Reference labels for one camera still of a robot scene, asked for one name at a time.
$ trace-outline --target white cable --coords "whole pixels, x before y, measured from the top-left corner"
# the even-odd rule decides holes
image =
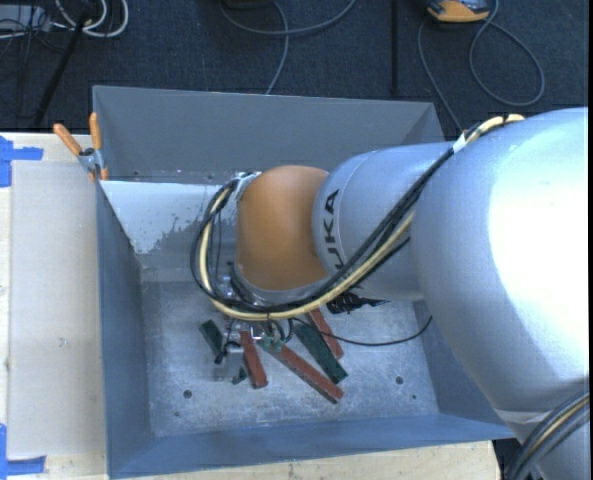
[[[97,38],[110,38],[110,37],[116,37],[120,34],[123,33],[123,31],[127,28],[127,24],[129,23],[129,5],[127,4],[127,0],[120,0],[121,1],[121,5],[123,7],[123,21],[120,24],[120,26],[112,31],[112,32],[95,32],[94,28],[97,28],[98,26],[100,26],[106,19],[107,17],[107,2],[105,0],[100,0],[101,4],[103,5],[103,14],[100,17],[100,19],[98,19],[95,23],[92,23],[91,25],[87,25],[85,27],[83,27],[83,33],[90,36],[90,37],[97,37]],[[58,11],[61,13],[61,15],[63,16],[63,18],[72,26],[72,27],[76,27],[76,22],[67,14],[67,12],[65,11],[63,5],[61,4],[60,0],[54,0],[54,2],[56,3],[56,7],[58,7]],[[63,27],[62,24],[56,24],[54,23],[55,26],[59,26],[59,27]]]

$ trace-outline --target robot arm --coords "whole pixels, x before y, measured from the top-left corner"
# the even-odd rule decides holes
[[[538,459],[546,480],[589,478],[586,150],[579,108],[495,118],[456,142],[374,151],[330,173],[282,166],[246,176],[212,206],[227,194],[238,200],[237,296],[212,300],[254,321],[347,293],[422,299],[531,447],[516,474]],[[199,258],[209,293],[206,254]],[[545,432],[560,442],[551,452]]]

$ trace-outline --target black cable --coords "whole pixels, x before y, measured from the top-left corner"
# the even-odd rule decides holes
[[[85,26],[85,23],[91,14],[91,8],[93,7],[93,5],[95,3],[96,3],[96,0],[90,0],[89,6],[87,6],[83,10],[83,12],[81,12],[80,16],[78,17],[76,29],[74,30],[74,33],[73,33],[69,43],[67,44],[67,48],[65,49],[63,56],[61,57],[61,60],[58,64],[58,66],[56,67],[56,70],[54,71],[54,74],[52,75],[49,83],[47,84],[47,87],[45,88],[45,92],[43,93],[43,97],[41,98],[41,101],[38,104],[38,107],[36,109],[36,117],[34,118],[34,126],[36,128],[38,128],[40,126],[41,122],[43,121],[43,117],[45,117],[47,108],[49,107],[49,105],[52,101],[54,93],[56,92],[58,84],[60,83],[60,79],[63,75],[63,72],[65,71],[65,68],[67,67],[67,64],[69,63],[69,59],[71,58],[72,54],[74,53],[74,48],[76,47],[76,43],[78,42],[78,39],[80,39],[80,36],[83,33],[83,27]]]
[[[521,446],[505,480],[524,480],[529,471],[589,421],[589,388],[563,402],[539,423]]]
[[[359,345],[361,347],[388,347],[390,345],[399,345],[400,343],[406,343],[408,341],[411,341],[411,340],[414,340],[414,339],[418,338],[421,334],[423,334],[427,330],[427,328],[429,327],[429,324],[431,323],[432,319],[433,319],[433,317],[430,316],[427,319],[427,322],[425,322],[425,325],[423,325],[423,327],[421,327],[418,330],[418,332],[416,332],[415,334],[412,334],[411,336],[408,336],[406,338],[402,338],[402,339],[399,339],[399,340],[384,341],[384,342],[380,342],[380,343],[366,343],[366,342],[362,342],[362,341],[350,340],[349,338],[343,338],[342,336],[337,336],[336,334],[332,334],[330,332],[321,331],[315,325],[312,325],[309,322],[305,322],[304,320],[301,320],[300,318],[295,318],[294,317],[292,320],[300,323],[301,325],[306,325],[308,327],[311,327],[312,329],[314,329],[314,331],[316,331],[320,335],[328,336],[330,338],[335,338],[338,341],[343,341],[343,342],[349,343],[351,345]]]
[[[411,206],[417,201],[418,197],[420,197],[420,193],[424,186],[426,185],[429,178],[454,154],[452,148],[447,148],[441,156],[432,163],[432,165],[423,173],[421,176],[415,181],[415,183],[410,187],[410,189],[403,195],[403,197],[398,201],[398,203],[389,211],[389,213],[385,216],[385,218],[380,222],[380,224],[372,231],[370,236],[363,242],[363,244],[355,251],[354,255],[341,267],[339,268],[334,275],[332,275],[325,283],[323,283],[317,290],[313,293],[309,294],[307,297],[303,297],[299,300],[295,300],[289,303],[277,304],[271,307],[259,306],[249,301],[245,301],[242,299],[230,299],[230,298],[222,298],[216,296],[214,290],[212,289],[207,290],[207,288],[203,285],[201,280],[199,279],[198,275],[194,272],[194,263],[197,251],[197,244],[200,241],[200,237],[202,232],[205,229],[205,226],[209,222],[212,221],[214,216],[224,208],[226,205],[226,201],[221,202],[219,208],[214,209],[212,214],[206,215],[203,225],[201,226],[196,239],[192,245],[192,271],[194,272],[194,279],[201,287],[201,289],[207,293],[210,297],[215,298],[222,304],[228,305],[230,307],[236,307],[242,310],[246,310],[252,313],[266,313],[271,310],[272,313],[280,313],[284,311],[289,311],[298,306],[302,306],[307,304],[308,302],[315,300],[325,293],[327,293],[331,288],[333,288],[341,279],[345,277],[346,274],[350,272],[350,270],[358,263],[358,261],[363,257],[363,255],[367,252],[367,250],[374,244],[374,242],[381,237],[383,232],[390,233],[394,228],[395,225],[400,222],[400,220],[404,217],[404,215],[409,211]],[[215,195],[212,201],[214,201],[219,194],[222,193],[222,190],[225,190],[227,185],[221,187]],[[386,239],[386,236],[383,235],[379,242],[379,245]]]
[[[21,2],[18,2],[18,13],[20,15],[21,10]],[[19,57],[19,66],[20,69],[18,71],[18,75],[16,77],[16,115],[22,116],[23,110],[23,96],[25,93],[25,83],[27,81],[27,64],[29,59],[29,51],[32,43],[32,36],[33,36],[33,24],[34,24],[34,14],[36,13],[36,0],[31,0],[30,4],[30,12],[29,12],[29,21],[25,26],[26,34],[23,36],[24,41],[21,42],[18,54]],[[36,112],[30,114],[28,117],[33,117]]]

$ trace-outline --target orange object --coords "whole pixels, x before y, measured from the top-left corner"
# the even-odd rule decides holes
[[[90,180],[96,181],[96,168],[98,168],[100,171],[101,180],[109,179],[109,169],[105,165],[100,151],[103,146],[103,141],[100,134],[98,115],[96,112],[92,112],[89,116],[89,129],[92,137],[92,144],[94,146],[93,149],[87,149],[83,151],[83,148],[74,138],[74,136],[64,125],[60,123],[54,124],[52,129],[54,130],[54,133],[58,135],[58,137],[60,137],[60,139],[63,141],[63,144],[67,146],[67,149],[76,155],[76,158],[78,158],[78,161],[81,163],[81,165],[87,169],[87,174],[89,175]]]

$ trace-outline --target wire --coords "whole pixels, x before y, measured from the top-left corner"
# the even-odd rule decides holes
[[[289,49],[289,36],[293,35],[293,34],[313,32],[313,31],[323,29],[325,27],[328,27],[328,26],[336,23],[343,16],[345,16],[345,14],[347,14],[349,12],[349,10],[354,6],[355,2],[356,2],[356,0],[351,0],[350,3],[345,7],[345,9],[343,9],[342,12],[340,12],[339,14],[337,14],[334,18],[332,18],[330,20],[327,20],[323,23],[319,23],[317,25],[312,25],[310,27],[303,27],[303,28],[292,29],[292,30],[289,29],[289,26],[287,24],[287,18],[285,16],[285,13],[283,12],[283,9],[278,5],[278,3],[275,0],[272,1],[272,3],[274,4],[274,7],[278,10],[278,12],[280,14],[280,17],[281,17],[281,20],[283,23],[283,30],[261,30],[261,29],[247,27],[247,26],[243,25],[242,23],[235,21],[231,16],[229,16],[229,14],[227,14],[227,12],[225,12],[225,4],[223,1],[221,1],[219,8],[220,8],[220,11],[223,14],[223,16],[225,16],[225,18],[230,23],[232,23],[233,25],[235,25],[247,32],[252,32],[254,34],[261,34],[261,35],[266,35],[266,36],[284,36],[285,37],[285,43],[284,43],[284,47],[283,47],[283,56],[281,58],[281,61],[278,66],[278,69],[276,71],[276,74],[274,75],[274,79],[269,84],[269,88],[265,91],[265,94],[270,94],[271,91],[274,89],[274,86],[276,85],[276,81],[278,80],[278,77],[280,76],[280,74],[283,70],[285,61],[287,60],[287,51]]]
[[[107,13],[107,2],[105,0],[99,0],[99,1],[101,2],[101,5],[103,7],[101,17],[98,20],[96,20],[95,22],[84,26],[83,33],[90,37],[96,37],[96,38],[110,38],[110,37],[116,37],[116,36],[122,34],[124,32],[124,30],[127,28],[127,24],[129,23],[129,5],[127,3],[127,0],[120,0],[121,6],[123,9],[123,19],[122,19],[122,22],[119,25],[119,27],[116,30],[113,30],[110,32],[96,32],[94,30],[94,29],[98,28],[105,21],[107,14],[108,14]],[[61,1],[54,0],[54,3],[56,4],[56,7],[58,8],[58,11],[60,12],[61,16],[63,17],[63,19],[65,19],[65,21],[69,24],[69,26],[63,25],[61,23],[53,23],[53,25],[56,27],[60,27],[60,28],[67,28],[69,30],[73,30],[74,28],[76,28],[76,25],[77,25],[76,22],[71,18],[71,16],[69,16],[69,14],[67,14],[67,11],[63,7],[63,4],[61,3]]]
[[[243,25],[242,23],[239,23],[237,21],[235,21],[234,19],[232,19],[226,12],[225,12],[225,8],[224,5],[221,4],[220,6],[220,10],[221,13],[223,14],[223,16],[225,16],[225,18],[232,23],[233,25],[236,25],[237,27],[246,30],[247,32],[253,32],[255,34],[262,34],[262,35],[267,35],[267,36],[281,36],[281,35],[292,35],[292,34],[303,34],[303,33],[307,33],[307,32],[314,32],[316,30],[321,30],[325,27],[328,27],[334,23],[336,23],[338,20],[340,20],[343,16],[345,16],[345,14],[347,14],[351,8],[354,6],[354,4],[356,3],[356,0],[351,0],[349,2],[349,4],[347,4],[347,6],[336,16],[334,16],[333,18],[324,21],[322,23],[319,23],[317,25],[311,25],[309,27],[302,27],[302,28],[296,28],[296,29],[286,29],[286,30],[261,30],[261,29],[256,29],[256,28],[250,28],[247,27],[245,25]]]
[[[493,19],[496,17],[496,14],[498,13],[498,8],[499,8],[498,0],[493,0],[492,12],[490,13],[489,17],[486,20],[484,20],[483,26],[478,30],[478,32],[476,32],[476,34],[474,35],[474,37],[470,43],[470,46],[469,46],[469,68],[470,68],[470,71],[472,73],[472,76],[478,83],[478,85],[481,87],[481,89],[488,96],[492,97],[496,101],[499,101],[500,103],[503,103],[503,104],[509,105],[509,106],[513,106],[513,107],[526,107],[529,105],[533,105],[538,100],[540,100],[540,98],[543,96],[543,94],[545,92],[545,74],[543,73],[543,68],[541,67],[540,63],[538,62],[538,59],[536,59],[535,55],[529,50],[529,48],[527,48],[527,46],[523,42],[521,42],[514,34],[509,32],[507,29],[505,29],[504,27],[497,25],[496,23],[493,22]],[[445,109],[447,110],[447,112],[449,113],[449,116],[451,117],[452,121],[456,125],[456,128],[458,130],[462,130],[463,127],[461,126],[461,124],[460,124],[458,118],[456,117],[456,114],[452,110],[451,106],[447,102],[445,95],[438,87],[438,84],[436,83],[436,80],[434,79],[434,76],[432,75],[431,70],[429,69],[427,61],[425,59],[425,55],[423,53],[422,33],[423,33],[423,30],[425,29],[425,26],[430,21],[431,21],[431,19],[429,17],[426,17],[425,20],[418,27],[418,34],[417,34],[416,42],[418,44],[418,52],[419,52],[420,60],[421,60],[421,63],[423,64],[423,68],[425,69],[425,73],[429,77],[429,80],[430,80],[432,86],[434,87],[434,90],[436,91],[438,97],[440,98],[441,102],[445,106]],[[540,87],[538,89],[536,96],[534,96],[532,99],[530,99],[528,101],[521,102],[521,101],[511,101],[511,100],[502,98],[501,96],[499,96],[499,95],[493,93],[491,90],[489,90],[487,88],[487,86],[485,86],[485,84],[483,83],[481,78],[478,76],[478,73],[476,73],[476,69],[474,68],[474,48],[476,47],[476,44],[478,43],[478,40],[480,39],[482,33],[490,26],[500,30],[505,35],[507,35],[511,40],[516,42],[525,51],[525,53],[527,53],[529,59],[536,66],[536,69],[538,70],[539,79],[540,79]]]
[[[243,178],[234,178],[220,187],[208,204],[203,222],[195,240],[192,242],[191,270],[198,286],[207,294],[214,306],[226,315],[240,320],[268,321],[272,319],[292,318],[320,307],[335,300],[338,296],[348,291],[351,287],[363,281],[382,263],[387,261],[401,247],[407,243],[408,232],[414,216],[412,206],[420,197],[425,185],[433,174],[456,152],[471,144],[479,137],[498,126],[513,123],[523,119],[517,114],[510,114],[503,118],[497,116],[472,127],[463,132],[461,137],[447,148],[434,163],[426,169],[415,181],[412,187],[403,195],[398,203],[389,211],[386,217],[374,229],[367,240],[356,250],[354,255],[336,271],[333,276],[323,283],[321,287],[300,300],[272,306],[262,305],[258,302],[245,300],[239,293],[239,299],[226,298],[215,279],[214,270],[210,266],[209,258],[212,256],[212,229],[215,219],[226,206],[230,196],[236,191],[238,183]],[[372,252],[354,270],[358,261],[365,255],[372,245]]]
[[[274,4],[274,7],[276,7],[276,9],[278,10],[280,17],[283,20],[283,25],[285,27],[285,30],[286,31],[289,30],[289,27],[287,25],[287,17],[285,16],[285,13],[283,12],[283,10],[281,9],[281,7],[278,5],[277,2],[274,1],[272,3]],[[287,60],[287,51],[288,50],[289,50],[289,34],[285,34],[285,43],[283,46],[283,57],[280,59],[280,64],[278,65],[278,69],[276,70],[274,79],[269,84],[269,88],[267,89],[267,91],[265,91],[265,94],[271,93],[272,90],[274,89],[274,86],[276,85],[276,81],[278,80],[278,77],[280,76],[281,72],[283,71],[283,66],[285,65],[285,61]]]
[[[589,388],[565,401],[530,434],[506,480],[524,480],[538,461],[589,421]]]
[[[228,194],[228,192],[225,192],[223,195],[221,195],[219,198],[217,198],[214,205],[215,206],[219,205],[220,202],[223,200],[223,198],[226,197],[226,194]],[[198,236],[199,242],[200,242],[200,253],[199,253],[200,280],[202,282],[202,285],[205,287],[208,295],[210,292],[212,293],[212,295],[210,295],[210,299],[211,299],[212,303],[214,304],[214,306],[221,312],[223,312],[226,315],[229,315],[231,317],[238,318],[241,320],[263,321],[263,320],[272,320],[272,319],[281,319],[281,318],[291,318],[291,317],[294,317],[297,315],[302,315],[302,314],[308,313],[310,311],[313,311],[314,309],[319,308],[321,305],[326,304],[327,302],[333,300],[338,295],[347,291],[349,288],[351,288],[357,282],[359,282],[360,279],[362,278],[362,276],[366,275],[370,271],[370,269],[375,264],[377,264],[378,261],[380,261],[389,252],[389,250],[391,249],[391,247],[393,247],[395,242],[404,233],[406,233],[409,230],[412,218],[413,218],[413,212],[410,213],[410,215],[403,221],[403,223],[395,230],[395,232],[393,232],[391,234],[391,236],[385,241],[385,243],[375,253],[372,254],[372,256],[370,256],[367,260],[365,260],[365,262],[362,265],[360,265],[354,272],[352,272],[344,281],[340,282],[334,288],[329,290],[326,294],[312,300],[311,302],[308,302],[306,304],[303,304],[303,305],[293,308],[293,309],[289,309],[289,310],[285,310],[285,311],[281,311],[281,312],[275,312],[275,311],[272,311],[271,308],[258,308],[257,309],[258,311],[263,311],[263,312],[256,313],[256,314],[246,312],[246,311],[235,310],[235,309],[227,306],[220,300],[213,297],[211,280],[209,279],[209,276],[207,275],[209,268],[208,268],[207,262],[206,262],[207,242],[209,240],[209,233],[210,233],[211,226],[212,226],[211,221],[208,221],[203,232],[200,233]]]
[[[296,322],[299,322],[301,325],[306,325],[308,327],[311,327],[312,329],[314,329],[318,334],[323,335],[323,336],[329,336],[330,338],[335,338],[338,341],[343,341],[345,343],[349,343],[351,345],[360,345],[362,347],[388,347],[390,345],[399,345],[400,343],[406,343],[408,341],[411,341],[413,339],[418,338],[421,334],[423,334],[427,328],[429,327],[429,324],[432,322],[433,317],[430,316],[427,319],[427,322],[425,322],[425,324],[423,325],[423,327],[421,327],[418,332],[416,332],[415,334],[412,334],[411,336],[407,336],[406,338],[401,338],[399,340],[393,340],[393,341],[384,341],[384,342],[379,342],[379,343],[366,343],[363,341],[356,341],[356,340],[350,340],[348,338],[343,338],[342,336],[337,336],[336,334],[332,334],[329,332],[325,332],[325,331],[321,331],[318,327],[316,327],[315,325],[310,324],[309,322],[305,322],[299,318],[293,318],[293,320],[295,320]]]

